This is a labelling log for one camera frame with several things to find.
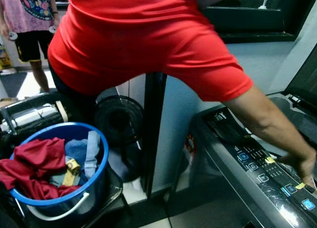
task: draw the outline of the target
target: black shorts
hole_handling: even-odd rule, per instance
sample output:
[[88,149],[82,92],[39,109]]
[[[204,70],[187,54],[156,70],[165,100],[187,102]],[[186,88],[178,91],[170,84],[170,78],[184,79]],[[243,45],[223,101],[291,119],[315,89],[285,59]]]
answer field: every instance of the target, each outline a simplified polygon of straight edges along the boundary
[[53,34],[49,31],[18,33],[15,45],[18,50],[20,61],[28,62],[41,60],[39,44],[44,54],[44,58],[47,59],[48,48],[52,38]]

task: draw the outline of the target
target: child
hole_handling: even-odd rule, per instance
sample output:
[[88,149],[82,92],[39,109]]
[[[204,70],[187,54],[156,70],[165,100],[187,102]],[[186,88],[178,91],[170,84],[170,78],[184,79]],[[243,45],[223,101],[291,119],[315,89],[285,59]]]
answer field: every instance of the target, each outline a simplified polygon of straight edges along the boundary
[[29,62],[41,90],[49,92],[49,85],[42,69],[40,49],[47,58],[53,34],[50,26],[59,25],[55,0],[0,0],[1,35],[9,39],[9,32],[16,32],[15,45],[19,60]]

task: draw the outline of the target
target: bucket handle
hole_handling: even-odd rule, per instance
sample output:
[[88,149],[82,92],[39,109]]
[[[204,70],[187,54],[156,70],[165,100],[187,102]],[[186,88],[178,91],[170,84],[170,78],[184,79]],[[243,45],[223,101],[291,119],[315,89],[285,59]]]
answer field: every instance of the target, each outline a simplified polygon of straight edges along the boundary
[[77,202],[77,204],[75,206],[72,207],[72,209],[70,209],[69,211],[65,212],[64,214],[61,214],[59,216],[56,217],[48,217],[43,215],[42,213],[40,213],[35,207],[29,206],[27,205],[28,209],[30,210],[30,212],[36,216],[37,218],[44,220],[44,221],[56,221],[59,219],[62,219],[66,216],[68,216],[69,214],[73,213],[75,210],[77,210],[80,205],[88,198],[89,193],[84,192],[83,197]]

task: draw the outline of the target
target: pink t-shirt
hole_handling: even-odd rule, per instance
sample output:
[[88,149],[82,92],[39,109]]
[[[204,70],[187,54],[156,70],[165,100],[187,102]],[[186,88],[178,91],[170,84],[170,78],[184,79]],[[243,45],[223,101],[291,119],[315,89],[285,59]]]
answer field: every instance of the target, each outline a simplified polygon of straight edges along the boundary
[[1,0],[10,30],[16,33],[49,30],[51,0]]

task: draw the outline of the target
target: black pole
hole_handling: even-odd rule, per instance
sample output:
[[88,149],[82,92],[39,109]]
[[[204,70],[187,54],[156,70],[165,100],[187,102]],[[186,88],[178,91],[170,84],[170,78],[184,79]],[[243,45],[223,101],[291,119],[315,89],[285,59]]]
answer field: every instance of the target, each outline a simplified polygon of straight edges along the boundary
[[143,166],[145,172],[141,177],[141,185],[148,198],[150,198],[152,193],[165,85],[166,74],[155,72],[146,75],[143,117],[144,133],[142,139]]

